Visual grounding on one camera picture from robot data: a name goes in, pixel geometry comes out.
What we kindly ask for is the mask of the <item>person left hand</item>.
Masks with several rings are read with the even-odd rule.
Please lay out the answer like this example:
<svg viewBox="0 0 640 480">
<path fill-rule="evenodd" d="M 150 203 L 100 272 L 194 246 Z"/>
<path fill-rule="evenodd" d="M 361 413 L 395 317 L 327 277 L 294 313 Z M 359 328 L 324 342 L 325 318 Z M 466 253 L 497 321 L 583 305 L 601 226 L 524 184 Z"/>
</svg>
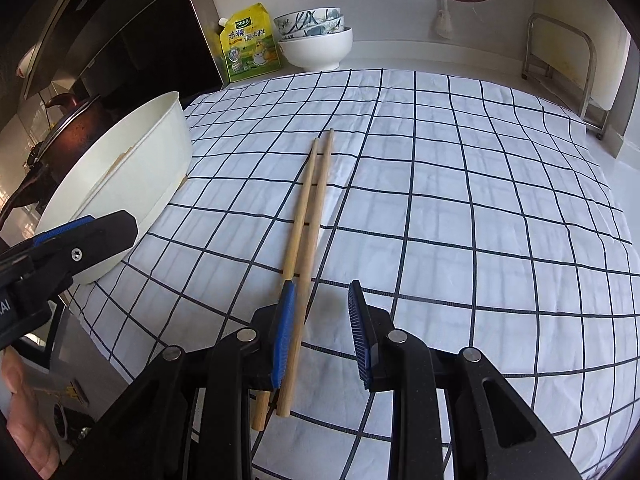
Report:
<svg viewBox="0 0 640 480">
<path fill-rule="evenodd" d="M 23 360 L 11 347 L 3 350 L 1 376 L 12 394 L 6 429 L 40 478 L 50 479 L 60 464 L 58 442 L 39 414 Z"/>
</svg>

